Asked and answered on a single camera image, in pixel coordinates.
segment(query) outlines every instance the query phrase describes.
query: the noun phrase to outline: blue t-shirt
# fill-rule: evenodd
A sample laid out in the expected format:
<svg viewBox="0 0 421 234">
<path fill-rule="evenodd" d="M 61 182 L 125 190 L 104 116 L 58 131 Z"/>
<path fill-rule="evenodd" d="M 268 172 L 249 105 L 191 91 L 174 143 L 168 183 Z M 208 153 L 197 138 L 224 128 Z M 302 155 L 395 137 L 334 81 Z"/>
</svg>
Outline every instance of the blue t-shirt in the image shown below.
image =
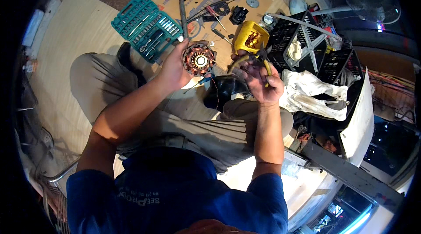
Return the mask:
<svg viewBox="0 0 421 234">
<path fill-rule="evenodd" d="M 156 147 L 123 161 L 115 180 L 82 170 L 67 181 L 67 217 L 76 233 L 169 233 L 202 219 L 245 231 L 286 233 L 281 177 L 263 174 L 246 192 L 216 179 L 212 162 L 189 150 Z"/>
</svg>

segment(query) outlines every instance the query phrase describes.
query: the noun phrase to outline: person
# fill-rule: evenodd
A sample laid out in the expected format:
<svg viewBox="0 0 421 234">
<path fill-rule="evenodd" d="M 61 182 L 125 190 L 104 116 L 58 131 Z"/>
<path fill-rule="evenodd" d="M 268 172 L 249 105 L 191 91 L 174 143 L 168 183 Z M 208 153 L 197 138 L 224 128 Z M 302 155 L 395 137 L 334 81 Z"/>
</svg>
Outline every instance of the person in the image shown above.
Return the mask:
<svg viewBox="0 0 421 234">
<path fill-rule="evenodd" d="M 66 186 L 72 233 L 287 232 L 281 166 L 283 135 L 293 120 L 279 108 L 284 87 L 278 72 L 271 66 L 267 76 L 259 65 L 243 63 L 236 74 L 257 101 L 227 102 L 221 120 L 183 120 L 156 108 L 192 79 L 182 64 L 191 44 L 177 45 L 157 76 L 139 88 L 120 51 L 83 54 L 73 62 L 72 94 L 93 127 Z M 114 180 L 116 153 L 125 170 Z M 247 191 L 217 180 L 217 173 L 253 155 Z"/>
</svg>

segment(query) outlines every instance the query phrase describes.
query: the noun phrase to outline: white rag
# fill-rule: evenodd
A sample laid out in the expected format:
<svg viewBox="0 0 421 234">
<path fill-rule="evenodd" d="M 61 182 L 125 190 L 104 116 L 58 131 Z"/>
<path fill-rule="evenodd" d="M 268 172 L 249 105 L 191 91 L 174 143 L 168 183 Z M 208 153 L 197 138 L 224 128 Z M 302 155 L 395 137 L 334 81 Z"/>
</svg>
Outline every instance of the white rag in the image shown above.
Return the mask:
<svg viewBox="0 0 421 234">
<path fill-rule="evenodd" d="M 308 71 L 295 72 L 287 69 L 282 71 L 282 80 L 285 91 L 279 99 L 279 106 L 289 112 L 304 111 L 338 121 L 345 120 L 347 107 L 339 111 L 334 110 L 326 106 L 324 100 L 317 100 L 312 96 L 325 93 L 336 98 L 337 101 L 346 102 L 347 86 L 339 87 L 324 83 Z"/>
</svg>

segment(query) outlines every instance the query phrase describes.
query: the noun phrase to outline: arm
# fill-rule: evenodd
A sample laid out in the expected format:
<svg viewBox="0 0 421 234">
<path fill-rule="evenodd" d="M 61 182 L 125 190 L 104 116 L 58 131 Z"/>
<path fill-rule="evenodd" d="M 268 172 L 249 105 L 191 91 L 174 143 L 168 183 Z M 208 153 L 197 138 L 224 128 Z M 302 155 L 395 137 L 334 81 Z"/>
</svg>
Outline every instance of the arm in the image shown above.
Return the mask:
<svg viewBox="0 0 421 234">
<path fill-rule="evenodd" d="M 163 99 L 192 79 L 182 64 L 182 53 L 188 45 L 188 40 L 177 45 L 153 80 L 102 111 L 92 127 L 77 172 L 93 169 L 114 178 L 112 166 L 117 146 L 128 139 Z"/>
<path fill-rule="evenodd" d="M 245 51 L 239 50 L 239 56 Z M 234 68 L 233 72 L 243 77 L 251 94 L 259 102 L 256 137 L 254 142 L 254 155 L 256 167 L 252 180 L 259 175 L 275 173 L 281 175 L 281 166 L 284 159 L 284 142 L 282 136 L 279 98 L 284 92 L 284 85 L 278 71 L 271 65 L 272 76 L 267 75 L 265 67 L 257 66 L 253 61 L 240 63 L 242 69 Z"/>
</svg>

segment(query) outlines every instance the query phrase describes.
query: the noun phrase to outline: socket wrench set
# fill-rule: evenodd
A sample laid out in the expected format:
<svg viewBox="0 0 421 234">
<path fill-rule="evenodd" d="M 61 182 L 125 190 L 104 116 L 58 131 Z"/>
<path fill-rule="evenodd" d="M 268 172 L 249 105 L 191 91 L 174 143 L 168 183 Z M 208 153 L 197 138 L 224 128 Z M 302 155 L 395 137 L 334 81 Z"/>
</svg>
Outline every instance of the socket wrench set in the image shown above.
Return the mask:
<svg viewBox="0 0 421 234">
<path fill-rule="evenodd" d="M 130 0 L 111 26 L 150 63 L 183 34 L 182 27 L 152 0 Z"/>
</svg>

